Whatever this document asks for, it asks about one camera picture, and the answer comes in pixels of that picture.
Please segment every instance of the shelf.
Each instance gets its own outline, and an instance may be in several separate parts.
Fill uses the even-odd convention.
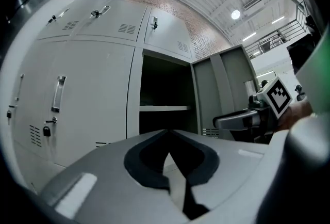
[[[140,106],[142,112],[190,110],[190,106]]]

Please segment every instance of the closed cabinet door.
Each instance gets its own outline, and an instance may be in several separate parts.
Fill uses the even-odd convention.
[[[52,156],[69,166],[103,145],[126,139],[126,104],[134,48],[71,41],[56,60],[46,100],[51,102]]]
[[[78,35],[115,37],[136,41],[146,5],[122,0],[111,0],[101,15],[91,17]]]
[[[22,63],[13,95],[19,97],[17,107],[12,110],[14,140],[44,159],[50,157],[49,138],[42,131],[48,75],[64,45],[65,42],[35,42]]]
[[[153,29],[155,18],[158,26]],[[185,23],[165,11],[151,10],[144,43],[191,59],[189,35]]]
[[[48,23],[38,39],[69,36],[91,17],[93,10],[101,10],[109,0],[76,0],[67,6],[57,19]]]

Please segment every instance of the hand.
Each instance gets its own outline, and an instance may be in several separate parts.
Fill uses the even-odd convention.
[[[300,119],[310,116],[313,113],[307,98],[303,101],[291,104],[278,120],[276,131],[289,130]]]

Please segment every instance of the metal railing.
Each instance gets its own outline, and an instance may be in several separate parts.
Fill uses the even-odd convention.
[[[244,47],[246,53],[250,58],[254,58],[306,33],[307,26],[305,25],[305,22],[305,11],[301,7],[296,6],[295,20]]]

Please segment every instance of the white wall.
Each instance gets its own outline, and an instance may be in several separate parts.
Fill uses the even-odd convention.
[[[11,104],[14,80],[17,77],[21,62],[36,39],[38,33],[46,25],[48,18],[58,13],[74,0],[50,0],[42,6],[20,30],[12,45],[10,46],[0,71],[0,135],[2,152],[11,169],[14,179],[21,185],[26,186],[20,170],[12,145],[12,135],[8,126],[5,113]]]
[[[288,41],[285,44],[279,45],[269,52],[259,55],[251,60],[252,66],[257,76],[270,71],[274,71],[276,75],[281,78],[293,99],[295,99],[297,96],[295,87],[300,83],[294,75],[287,46],[295,43],[303,36],[305,36],[305,34],[301,34],[297,38]]]

